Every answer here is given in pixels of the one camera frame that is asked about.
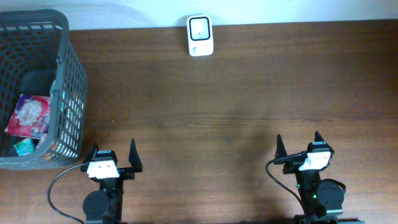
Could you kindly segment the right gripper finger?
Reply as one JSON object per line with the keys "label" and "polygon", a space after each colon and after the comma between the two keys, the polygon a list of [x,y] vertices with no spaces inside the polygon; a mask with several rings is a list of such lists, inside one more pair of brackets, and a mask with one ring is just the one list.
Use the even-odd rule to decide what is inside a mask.
{"label": "right gripper finger", "polygon": [[321,134],[320,134],[318,131],[316,131],[316,132],[315,132],[315,139],[314,139],[314,141],[315,141],[315,142],[324,142],[325,140],[322,138]]}
{"label": "right gripper finger", "polygon": [[287,151],[285,150],[282,136],[280,134],[278,134],[274,159],[281,159],[286,156],[287,156]]}

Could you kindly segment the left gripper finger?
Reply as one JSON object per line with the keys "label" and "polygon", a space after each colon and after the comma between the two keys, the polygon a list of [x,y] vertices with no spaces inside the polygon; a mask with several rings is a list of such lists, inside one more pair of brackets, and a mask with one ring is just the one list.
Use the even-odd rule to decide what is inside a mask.
{"label": "left gripper finger", "polygon": [[131,139],[128,161],[131,164],[131,168],[133,169],[134,173],[143,171],[143,165],[138,155],[136,142],[134,139]]}
{"label": "left gripper finger", "polygon": [[89,153],[84,158],[83,163],[91,162],[95,158],[97,152],[98,152],[98,143],[95,142],[92,148],[90,149]]}

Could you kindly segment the teal wet wipes pouch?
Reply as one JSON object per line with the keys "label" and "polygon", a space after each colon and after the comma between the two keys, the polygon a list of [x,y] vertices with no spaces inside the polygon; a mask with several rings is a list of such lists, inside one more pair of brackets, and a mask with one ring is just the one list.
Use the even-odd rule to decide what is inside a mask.
{"label": "teal wet wipes pouch", "polygon": [[32,138],[25,138],[21,142],[15,144],[14,149],[18,156],[26,156],[35,151],[35,144]]}

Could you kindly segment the red purple tissue pack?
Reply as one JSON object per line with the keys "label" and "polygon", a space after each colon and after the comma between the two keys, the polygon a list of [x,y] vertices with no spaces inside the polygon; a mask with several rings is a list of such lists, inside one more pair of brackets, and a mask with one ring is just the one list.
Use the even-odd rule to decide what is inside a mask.
{"label": "red purple tissue pack", "polygon": [[51,97],[21,94],[5,133],[40,139],[49,130]]}

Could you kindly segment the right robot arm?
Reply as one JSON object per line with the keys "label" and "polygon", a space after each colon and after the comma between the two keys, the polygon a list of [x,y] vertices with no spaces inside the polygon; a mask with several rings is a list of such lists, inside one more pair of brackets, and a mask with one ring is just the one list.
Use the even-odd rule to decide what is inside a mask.
{"label": "right robot arm", "polygon": [[345,199],[346,186],[335,179],[322,179],[320,172],[325,170],[335,154],[333,148],[315,132],[315,139],[310,142],[305,151],[288,155],[281,135],[277,136],[274,159],[268,164],[280,165],[283,174],[293,174],[297,181],[298,193],[296,194],[270,172],[266,166],[269,177],[282,188],[290,192],[299,202],[303,214],[293,217],[294,223],[362,223],[355,218],[340,219],[343,214],[342,204]]}

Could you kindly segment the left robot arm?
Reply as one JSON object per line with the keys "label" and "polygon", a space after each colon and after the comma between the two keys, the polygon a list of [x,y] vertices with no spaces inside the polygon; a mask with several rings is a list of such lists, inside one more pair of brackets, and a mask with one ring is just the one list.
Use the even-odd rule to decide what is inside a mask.
{"label": "left robot arm", "polygon": [[143,165],[131,140],[129,167],[117,167],[118,159],[114,150],[100,151],[95,143],[83,160],[82,172],[99,184],[99,189],[88,194],[82,205],[87,223],[118,224],[122,222],[124,181],[134,180],[142,172]]}

